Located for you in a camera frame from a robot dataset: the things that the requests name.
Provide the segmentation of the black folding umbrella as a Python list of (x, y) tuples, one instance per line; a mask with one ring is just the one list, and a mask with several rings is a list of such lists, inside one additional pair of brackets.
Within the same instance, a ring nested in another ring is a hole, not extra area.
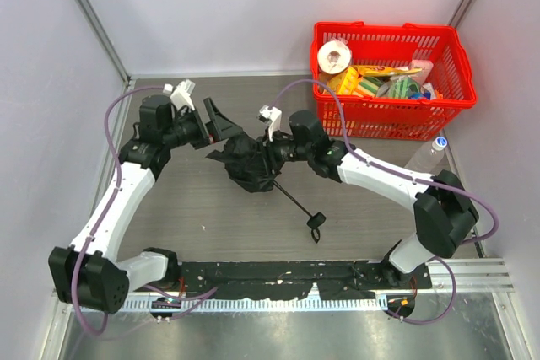
[(277, 189), (282, 192), (308, 216), (307, 226), (310, 229), (310, 236), (315, 243), (319, 243), (321, 240), (320, 226), (326, 222), (326, 216), (322, 212), (308, 211), (277, 182), (277, 177), (281, 175), (283, 166), (288, 162), (306, 161), (306, 153), (296, 144), (292, 135), (277, 132), (271, 143), (279, 157), (281, 173), (270, 175), (265, 170), (262, 160), (263, 141), (269, 141), (268, 136), (254, 139), (243, 132), (239, 136), (230, 138), (221, 150), (213, 150), (207, 155), (207, 158), (221, 163), (229, 179), (244, 191), (263, 193)]

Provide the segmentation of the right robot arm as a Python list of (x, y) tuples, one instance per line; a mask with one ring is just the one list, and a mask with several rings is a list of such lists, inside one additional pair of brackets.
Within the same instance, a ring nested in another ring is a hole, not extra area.
[(267, 147), (279, 163), (304, 161), (320, 177), (356, 185), (408, 209), (415, 230), (397, 242), (382, 261), (382, 277), (390, 286), (408, 282), (427, 260), (450, 258), (479, 219), (459, 178), (448, 170), (419, 173), (365, 154), (330, 138), (308, 110), (289, 118), (290, 134), (279, 130), (282, 112), (264, 106), (259, 119), (267, 126)]

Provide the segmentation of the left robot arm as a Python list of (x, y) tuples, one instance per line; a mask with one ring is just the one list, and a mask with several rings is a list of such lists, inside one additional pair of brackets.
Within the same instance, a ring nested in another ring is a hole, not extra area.
[(241, 134), (241, 127), (210, 98), (203, 103), (208, 122), (188, 101), (165, 95), (143, 100), (136, 132), (116, 154), (120, 165), (98, 207), (71, 244), (54, 248), (48, 258), (62, 302), (114, 314), (130, 292), (179, 280), (181, 267), (171, 250), (147, 248), (125, 261), (117, 256), (134, 213), (170, 161), (172, 149), (200, 149)]

